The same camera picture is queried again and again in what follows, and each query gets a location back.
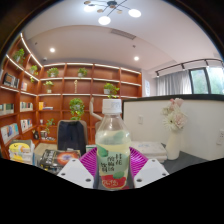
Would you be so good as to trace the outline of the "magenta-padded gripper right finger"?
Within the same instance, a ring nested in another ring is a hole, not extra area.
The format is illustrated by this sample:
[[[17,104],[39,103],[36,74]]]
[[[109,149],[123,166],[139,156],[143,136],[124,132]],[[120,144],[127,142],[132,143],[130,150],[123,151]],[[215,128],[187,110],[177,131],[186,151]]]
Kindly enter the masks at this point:
[[[135,188],[144,187],[169,175],[157,159],[148,159],[134,148],[130,148],[130,173]]]

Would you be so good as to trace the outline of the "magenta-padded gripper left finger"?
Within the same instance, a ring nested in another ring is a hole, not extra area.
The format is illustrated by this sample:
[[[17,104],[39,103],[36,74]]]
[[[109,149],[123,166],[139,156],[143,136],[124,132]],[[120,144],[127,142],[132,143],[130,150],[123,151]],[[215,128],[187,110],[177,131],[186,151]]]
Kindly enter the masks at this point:
[[[58,176],[78,186],[89,189],[98,187],[97,148],[93,148],[79,159],[70,159]]]

